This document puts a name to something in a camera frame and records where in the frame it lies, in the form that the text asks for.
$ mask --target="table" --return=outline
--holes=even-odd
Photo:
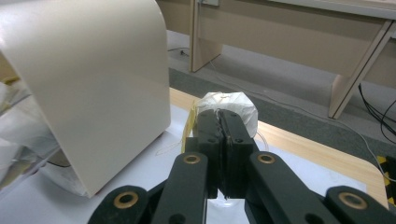
[[[54,185],[38,172],[0,201],[0,223],[86,223],[97,205],[111,190],[124,185],[151,189],[165,180],[173,160],[179,154],[179,151],[171,146],[179,141],[184,126],[184,122],[176,121],[180,120],[177,111],[183,111],[185,115],[181,119],[185,120],[186,110],[197,99],[174,89],[170,90],[170,95],[171,104],[175,105],[172,107],[171,126],[95,196],[88,199],[73,195]],[[388,207],[381,174],[369,162],[262,122],[259,122],[259,131],[272,146],[359,180],[366,185],[371,196]]]
[[[396,87],[394,0],[157,2],[167,29],[190,35],[193,72],[220,55],[223,44],[329,71],[337,75],[334,119],[364,79]]]

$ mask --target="white curved panel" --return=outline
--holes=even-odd
[[[1,6],[0,50],[90,196],[170,123],[165,24],[154,0]]]

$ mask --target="floor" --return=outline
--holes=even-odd
[[[251,51],[224,46],[219,57],[196,73],[189,72],[189,37],[168,31],[169,66],[236,91],[248,91],[264,101],[289,107],[315,119],[325,119],[334,125],[347,125],[364,136],[389,144],[355,92],[337,121],[328,119],[328,106],[335,74],[268,57]],[[396,90],[363,82],[367,101],[379,111],[385,111],[396,99]],[[396,106],[388,114],[396,118]],[[388,136],[396,141],[395,136]]]

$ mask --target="desk leg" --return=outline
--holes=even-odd
[[[190,71],[196,72],[205,64],[221,54],[222,44],[200,38],[200,6],[198,1],[191,0],[190,26]]]
[[[358,89],[359,84],[363,81],[379,53],[395,31],[396,22],[385,21],[384,26],[378,33],[375,41],[373,41],[372,46],[367,50],[354,74],[351,77],[338,75],[335,78],[332,83],[332,99],[329,108],[330,118],[338,119],[340,117],[353,93]]]

